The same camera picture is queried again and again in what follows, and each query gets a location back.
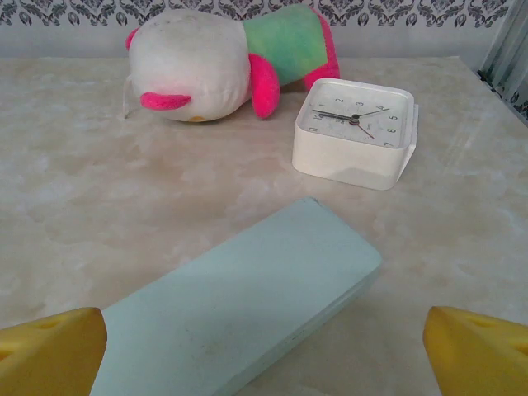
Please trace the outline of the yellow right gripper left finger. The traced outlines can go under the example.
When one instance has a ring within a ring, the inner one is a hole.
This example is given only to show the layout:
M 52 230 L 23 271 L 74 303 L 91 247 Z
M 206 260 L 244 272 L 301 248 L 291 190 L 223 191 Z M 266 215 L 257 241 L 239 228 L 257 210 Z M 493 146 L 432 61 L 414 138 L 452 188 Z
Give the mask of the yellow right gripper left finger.
M 80 308 L 1 330 L 1 394 L 89 395 L 107 342 L 101 310 Z

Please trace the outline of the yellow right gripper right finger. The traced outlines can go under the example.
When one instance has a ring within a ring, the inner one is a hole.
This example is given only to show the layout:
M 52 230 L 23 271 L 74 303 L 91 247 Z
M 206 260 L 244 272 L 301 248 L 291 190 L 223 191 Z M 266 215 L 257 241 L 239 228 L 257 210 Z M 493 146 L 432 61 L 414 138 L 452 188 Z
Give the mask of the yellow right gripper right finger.
M 527 394 L 526 325 L 436 306 L 424 347 L 443 395 Z

